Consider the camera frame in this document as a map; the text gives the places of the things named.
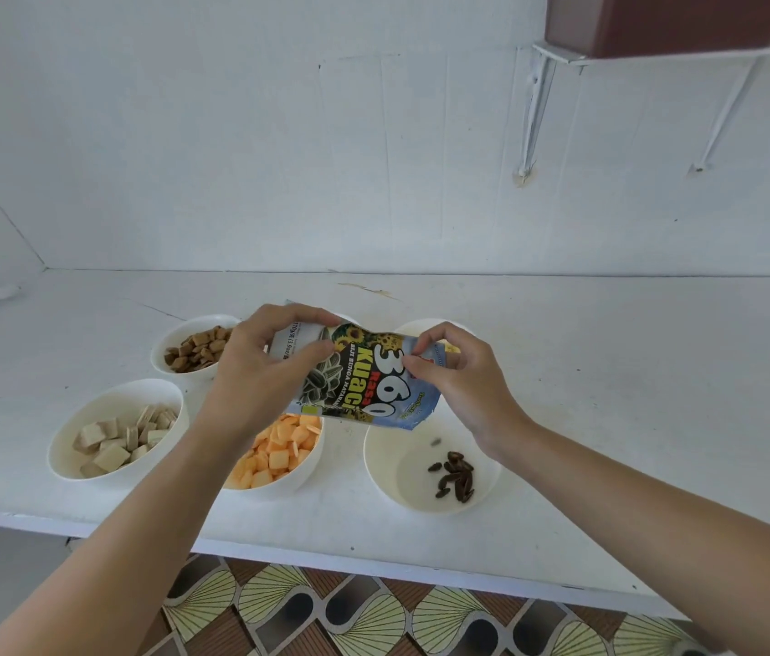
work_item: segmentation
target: forearm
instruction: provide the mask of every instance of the forearm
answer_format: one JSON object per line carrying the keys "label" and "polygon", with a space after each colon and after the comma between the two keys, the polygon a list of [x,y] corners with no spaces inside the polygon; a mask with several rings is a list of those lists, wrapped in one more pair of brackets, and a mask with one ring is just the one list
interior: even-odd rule
{"label": "forearm", "polygon": [[770,525],[531,420],[511,430],[504,462],[513,472],[737,653],[770,654]]}
{"label": "forearm", "polygon": [[241,451],[194,424],[0,626],[0,655],[133,654]]}

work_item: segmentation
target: bowl of orange crackers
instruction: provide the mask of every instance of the bowl of orange crackers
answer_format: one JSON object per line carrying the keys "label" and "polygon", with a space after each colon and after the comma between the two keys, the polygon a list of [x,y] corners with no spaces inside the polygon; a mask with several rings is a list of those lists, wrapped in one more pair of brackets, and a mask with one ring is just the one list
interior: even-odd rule
{"label": "bowl of orange crackers", "polygon": [[243,497],[275,499],[295,492],[315,471],[324,449],[324,420],[281,415],[255,437],[224,488]]}

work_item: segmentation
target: printed number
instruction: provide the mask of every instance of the printed number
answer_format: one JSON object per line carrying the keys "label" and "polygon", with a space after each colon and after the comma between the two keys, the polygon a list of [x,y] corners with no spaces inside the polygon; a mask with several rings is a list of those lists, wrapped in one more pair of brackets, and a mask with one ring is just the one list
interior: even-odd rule
{"label": "printed number", "polygon": [[396,375],[388,375],[376,385],[376,397],[382,402],[406,400],[411,395],[412,392],[406,382]]}
{"label": "printed number", "polygon": [[388,403],[377,402],[373,405],[364,407],[364,412],[370,416],[391,416],[394,413],[394,407]]}
{"label": "printed number", "polygon": [[377,345],[374,349],[376,366],[378,366],[379,370],[385,375],[403,374],[403,351],[398,350],[395,352],[394,350],[389,350],[388,352],[385,352],[385,356],[383,357],[381,350],[381,345]]}

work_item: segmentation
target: person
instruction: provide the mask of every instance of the person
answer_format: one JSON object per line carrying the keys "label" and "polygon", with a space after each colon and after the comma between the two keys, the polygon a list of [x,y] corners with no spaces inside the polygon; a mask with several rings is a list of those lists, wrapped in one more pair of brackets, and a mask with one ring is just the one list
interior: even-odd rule
{"label": "person", "polygon": [[[199,415],[175,448],[0,625],[0,656],[136,652],[227,475],[315,364],[317,341],[287,360],[264,346],[321,309],[263,306],[239,324]],[[770,525],[679,490],[535,423],[510,394],[492,348],[454,324],[447,367],[404,358],[434,384],[486,455],[556,508],[673,606],[741,656],[770,656]]]}

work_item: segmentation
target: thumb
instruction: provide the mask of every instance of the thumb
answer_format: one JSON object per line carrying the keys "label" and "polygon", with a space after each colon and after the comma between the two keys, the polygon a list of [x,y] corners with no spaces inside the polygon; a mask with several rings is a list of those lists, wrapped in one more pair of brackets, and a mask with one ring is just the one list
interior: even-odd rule
{"label": "thumb", "polygon": [[448,368],[425,361],[421,357],[403,357],[403,367],[417,378],[430,382],[437,389],[442,389],[445,380],[454,373]]}
{"label": "thumb", "polygon": [[313,368],[334,353],[334,342],[330,340],[317,340],[309,343],[300,352],[292,354],[283,363],[292,369],[292,374],[304,378]]}

